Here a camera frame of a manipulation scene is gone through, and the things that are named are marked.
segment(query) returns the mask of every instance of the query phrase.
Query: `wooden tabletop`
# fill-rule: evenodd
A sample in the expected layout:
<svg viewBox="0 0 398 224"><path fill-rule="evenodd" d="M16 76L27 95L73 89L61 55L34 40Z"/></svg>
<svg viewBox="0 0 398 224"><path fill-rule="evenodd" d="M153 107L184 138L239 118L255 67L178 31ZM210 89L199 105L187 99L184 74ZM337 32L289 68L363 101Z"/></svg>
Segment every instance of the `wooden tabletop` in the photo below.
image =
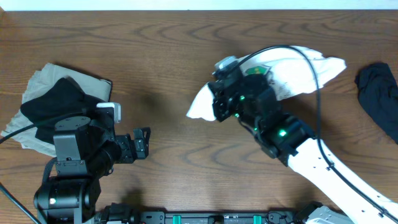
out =
<svg viewBox="0 0 398 224"><path fill-rule="evenodd" d="M150 126L149 157L115 165L101 179L97 210L126 202L141 210L336 208L311 182L267 157L231 118L188 119L214 64L274 44L307 46L345 60L322 88L323 139L360 177L398 201L398 146L357 100L354 78L373 62L398 77L397 11L6 12L0 21L0 127L17 113L29 78L47 62L113 81L122 104L118 134ZM314 128L315 95L283 101ZM50 159L0 146L0 181L36 214L33 196ZM1 223L30 223L0 194Z"/></svg>

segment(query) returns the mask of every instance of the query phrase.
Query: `white wall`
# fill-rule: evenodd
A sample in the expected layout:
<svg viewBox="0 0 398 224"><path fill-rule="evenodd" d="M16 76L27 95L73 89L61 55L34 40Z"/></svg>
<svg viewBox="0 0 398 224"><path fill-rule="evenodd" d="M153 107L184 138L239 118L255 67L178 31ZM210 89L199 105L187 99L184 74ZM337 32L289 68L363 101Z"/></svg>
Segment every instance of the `white wall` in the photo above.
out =
<svg viewBox="0 0 398 224"><path fill-rule="evenodd" d="M5 11L398 9L398 0L0 0Z"/></svg>

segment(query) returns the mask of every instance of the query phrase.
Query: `green tape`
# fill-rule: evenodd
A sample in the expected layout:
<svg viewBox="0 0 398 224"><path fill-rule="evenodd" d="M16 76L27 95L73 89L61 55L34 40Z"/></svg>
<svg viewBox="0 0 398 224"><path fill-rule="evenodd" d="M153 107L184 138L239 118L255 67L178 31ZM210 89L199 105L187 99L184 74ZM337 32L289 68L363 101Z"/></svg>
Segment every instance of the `green tape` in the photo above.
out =
<svg viewBox="0 0 398 224"><path fill-rule="evenodd" d="M180 215L173 216L173 224L181 224L181 216Z"/></svg>
<svg viewBox="0 0 398 224"><path fill-rule="evenodd" d="M260 215L255 215L253 216L253 224L261 224L262 222L262 217Z"/></svg>

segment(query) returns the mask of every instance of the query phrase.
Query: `white cloth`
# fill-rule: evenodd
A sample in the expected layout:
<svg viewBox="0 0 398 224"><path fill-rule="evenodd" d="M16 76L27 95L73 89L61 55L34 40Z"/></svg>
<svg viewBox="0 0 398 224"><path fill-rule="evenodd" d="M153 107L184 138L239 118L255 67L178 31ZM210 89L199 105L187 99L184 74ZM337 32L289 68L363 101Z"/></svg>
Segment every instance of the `white cloth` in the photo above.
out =
<svg viewBox="0 0 398 224"><path fill-rule="evenodd" d="M312 62L318 77L319 88L335 78L345 68L345 61L340 58L324 58L321 52L306 47L294 46L301 50ZM274 89L277 100L283 100L301 93L312 93L317 88L307 61L290 49L272 49L254 56L240 67L244 75L251 68L262 67L267 70L268 84ZM195 97L187 116L214 121L214 96L206 84Z"/></svg>
<svg viewBox="0 0 398 224"><path fill-rule="evenodd" d="M103 101L109 101L112 87L111 82L107 80L99 80L97 78L48 63L42 71L36 71L29 80L26 91L22 94L22 103L44 95L60 78L72 78L77 84L79 84L80 88L87 95L95 96ZM31 124L32 122L30 122L19 110L11 119L11 122L7 124L6 130L1 132L1 135L7 136L18 129ZM49 156L56 156L54 145L35 138L36 131L37 128L32 128L23 133L17 134L13 139L20 142L24 149L34 149L37 152L41 152Z"/></svg>

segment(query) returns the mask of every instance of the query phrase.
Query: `green led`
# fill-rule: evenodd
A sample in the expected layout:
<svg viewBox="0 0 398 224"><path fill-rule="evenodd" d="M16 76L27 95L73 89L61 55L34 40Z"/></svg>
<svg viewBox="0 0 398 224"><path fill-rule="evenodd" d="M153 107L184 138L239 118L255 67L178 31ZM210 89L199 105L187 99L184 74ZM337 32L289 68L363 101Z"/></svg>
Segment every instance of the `green led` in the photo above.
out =
<svg viewBox="0 0 398 224"><path fill-rule="evenodd" d="M287 132L283 129L279 131L279 136L281 136L281 137L285 136L286 134L287 134Z"/></svg>

